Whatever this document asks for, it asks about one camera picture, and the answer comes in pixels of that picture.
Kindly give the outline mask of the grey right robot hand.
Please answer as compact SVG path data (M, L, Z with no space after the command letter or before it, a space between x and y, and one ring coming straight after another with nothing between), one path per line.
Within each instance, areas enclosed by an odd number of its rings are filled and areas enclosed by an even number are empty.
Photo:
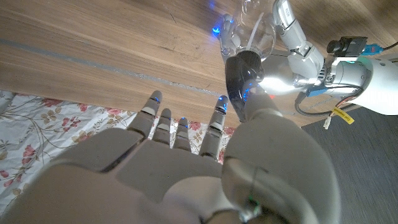
M227 99L221 96L200 152L181 119L153 92L126 129L112 128L49 162L7 207L2 223L338 223L333 164L282 116L270 96L249 91L244 122L217 161Z

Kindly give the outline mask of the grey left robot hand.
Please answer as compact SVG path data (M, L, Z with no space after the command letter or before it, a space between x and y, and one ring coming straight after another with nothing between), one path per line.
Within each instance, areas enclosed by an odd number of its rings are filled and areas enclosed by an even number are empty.
M324 65L288 0L241 1L223 16L219 41L231 98L255 86L271 95L302 91L317 82Z

